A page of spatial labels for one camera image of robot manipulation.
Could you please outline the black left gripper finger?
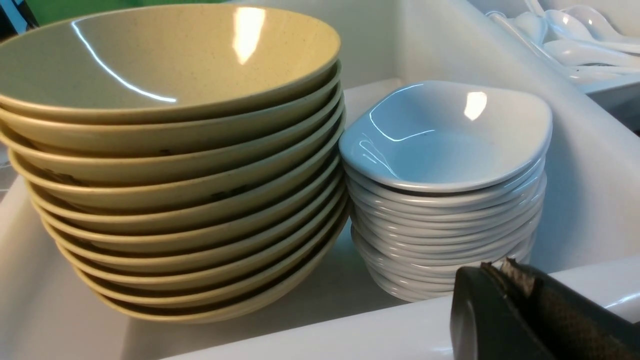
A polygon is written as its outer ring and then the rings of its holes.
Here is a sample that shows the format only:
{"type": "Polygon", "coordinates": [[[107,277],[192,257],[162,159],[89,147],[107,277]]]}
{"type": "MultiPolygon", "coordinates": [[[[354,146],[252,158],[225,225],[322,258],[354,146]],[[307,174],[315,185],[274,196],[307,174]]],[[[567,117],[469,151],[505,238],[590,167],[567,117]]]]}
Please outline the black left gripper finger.
{"type": "Polygon", "coordinates": [[[638,324],[506,257],[455,273],[455,360],[637,360],[638,324]]]}

